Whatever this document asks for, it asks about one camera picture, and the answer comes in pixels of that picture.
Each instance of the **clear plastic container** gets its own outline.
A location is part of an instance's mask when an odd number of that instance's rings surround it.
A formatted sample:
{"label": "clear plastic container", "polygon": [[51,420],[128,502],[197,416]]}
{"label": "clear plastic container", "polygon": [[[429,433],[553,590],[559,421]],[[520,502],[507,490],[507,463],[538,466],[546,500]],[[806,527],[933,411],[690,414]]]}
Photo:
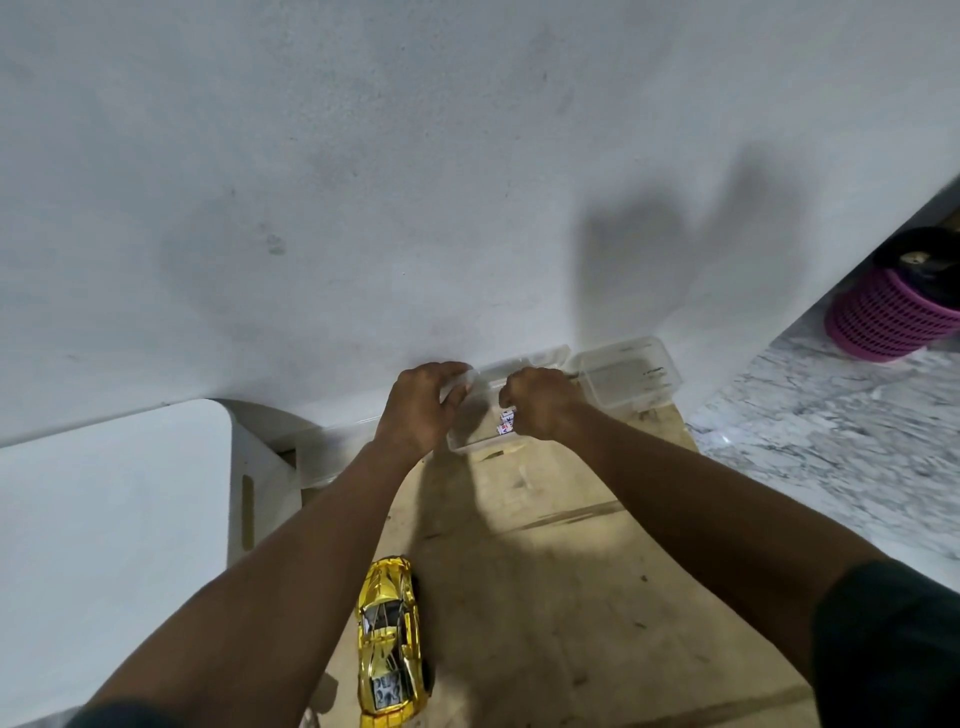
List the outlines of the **clear plastic container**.
{"label": "clear plastic container", "polygon": [[561,346],[543,352],[506,359],[480,369],[471,369],[458,377],[445,388],[443,395],[461,382],[468,382],[470,393],[457,410],[453,427],[446,435],[446,443],[454,452],[473,452],[475,450],[506,445],[515,440],[515,432],[500,434],[497,431],[503,424],[503,407],[500,406],[500,390],[507,383],[507,377],[524,367],[546,367],[561,369],[570,356],[570,347]]}
{"label": "clear plastic container", "polygon": [[588,401],[615,417],[669,403],[682,382],[655,336],[582,352],[577,359]]}

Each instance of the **gold toy car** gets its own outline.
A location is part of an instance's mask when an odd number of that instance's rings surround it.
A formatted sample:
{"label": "gold toy car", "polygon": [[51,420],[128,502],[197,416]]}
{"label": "gold toy car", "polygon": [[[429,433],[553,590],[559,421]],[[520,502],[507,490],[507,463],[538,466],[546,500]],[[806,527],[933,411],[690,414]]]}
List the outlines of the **gold toy car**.
{"label": "gold toy car", "polygon": [[426,705],[433,674],[420,655],[417,582],[402,556],[374,561],[357,599],[360,728],[393,728]]}

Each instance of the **pink plastic basket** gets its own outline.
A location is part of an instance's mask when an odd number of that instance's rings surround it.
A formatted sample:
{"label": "pink plastic basket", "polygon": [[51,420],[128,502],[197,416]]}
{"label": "pink plastic basket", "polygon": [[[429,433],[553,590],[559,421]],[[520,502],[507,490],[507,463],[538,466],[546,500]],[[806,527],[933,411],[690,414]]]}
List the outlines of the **pink plastic basket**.
{"label": "pink plastic basket", "polygon": [[824,323],[851,356],[893,361],[960,331],[960,311],[923,298],[893,270],[874,268],[834,299]]}

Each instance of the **black sleeve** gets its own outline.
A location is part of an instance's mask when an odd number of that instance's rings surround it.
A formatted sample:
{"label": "black sleeve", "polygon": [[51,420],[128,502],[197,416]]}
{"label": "black sleeve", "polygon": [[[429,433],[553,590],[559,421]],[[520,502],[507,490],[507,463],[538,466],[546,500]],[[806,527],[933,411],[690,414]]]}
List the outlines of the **black sleeve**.
{"label": "black sleeve", "polygon": [[824,728],[960,725],[960,595],[898,561],[851,570],[813,618]]}
{"label": "black sleeve", "polygon": [[80,711],[66,728],[180,728],[175,720],[136,700],[122,700]]}

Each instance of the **toy car wheel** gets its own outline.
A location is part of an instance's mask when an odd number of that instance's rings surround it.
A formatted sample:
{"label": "toy car wheel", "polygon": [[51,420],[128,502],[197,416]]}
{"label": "toy car wheel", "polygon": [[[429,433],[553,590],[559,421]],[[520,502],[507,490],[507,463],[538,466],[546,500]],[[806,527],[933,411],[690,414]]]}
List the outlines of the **toy car wheel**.
{"label": "toy car wheel", "polygon": [[423,686],[426,688],[428,695],[433,694],[433,666],[430,665],[426,660],[423,660],[420,663],[420,673],[423,675]]}

